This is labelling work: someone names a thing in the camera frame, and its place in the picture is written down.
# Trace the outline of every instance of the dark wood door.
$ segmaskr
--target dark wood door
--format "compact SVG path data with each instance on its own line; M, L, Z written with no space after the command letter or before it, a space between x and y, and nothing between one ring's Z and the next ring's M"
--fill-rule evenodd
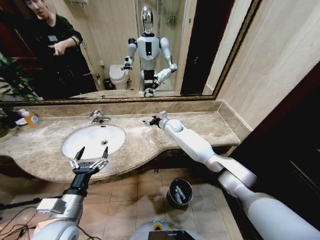
M198 0L181 94L202 94L234 0Z

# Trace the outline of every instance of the gold mirror frame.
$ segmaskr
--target gold mirror frame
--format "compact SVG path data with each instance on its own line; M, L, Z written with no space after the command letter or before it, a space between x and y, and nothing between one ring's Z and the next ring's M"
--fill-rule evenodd
M46 106L46 105L82 105L82 104L107 104L107 103L136 103L136 102L164 102L164 101L205 101L215 100L228 75L240 46L248 32L250 24L259 8L262 0L252 0L246 13L241 28L237 34L230 54L224 64L220 77L212 95L190 95L190 96L166 96L166 97L130 97L130 98L108 98L108 99L66 99L66 100L43 100L43 101L3 101L0 107L14 106Z

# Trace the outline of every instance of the toilet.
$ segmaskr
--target toilet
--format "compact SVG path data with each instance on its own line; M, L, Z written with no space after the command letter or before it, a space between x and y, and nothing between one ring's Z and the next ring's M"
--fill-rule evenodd
M128 70L121 70L123 65L111 65L109 70L109 76L111 82L115 85L116 90L127 89L127 82L129 79Z

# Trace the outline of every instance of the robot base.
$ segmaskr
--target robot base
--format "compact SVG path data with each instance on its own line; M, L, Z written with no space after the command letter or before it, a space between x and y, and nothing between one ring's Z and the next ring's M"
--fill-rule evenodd
M142 224L129 240L160 240L162 238L165 240L171 239L170 236L177 240L207 240L196 232L178 229L164 221L149 221Z

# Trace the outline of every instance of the white sink basin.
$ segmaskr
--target white sink basin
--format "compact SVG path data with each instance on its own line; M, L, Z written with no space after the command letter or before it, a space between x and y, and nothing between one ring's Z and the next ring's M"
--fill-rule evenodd
M125 142L125 132L117 126L89 126L70 134L64 141L62 153L74 158L85 147L81 159L101 158L108 146L108 154L117 151Z

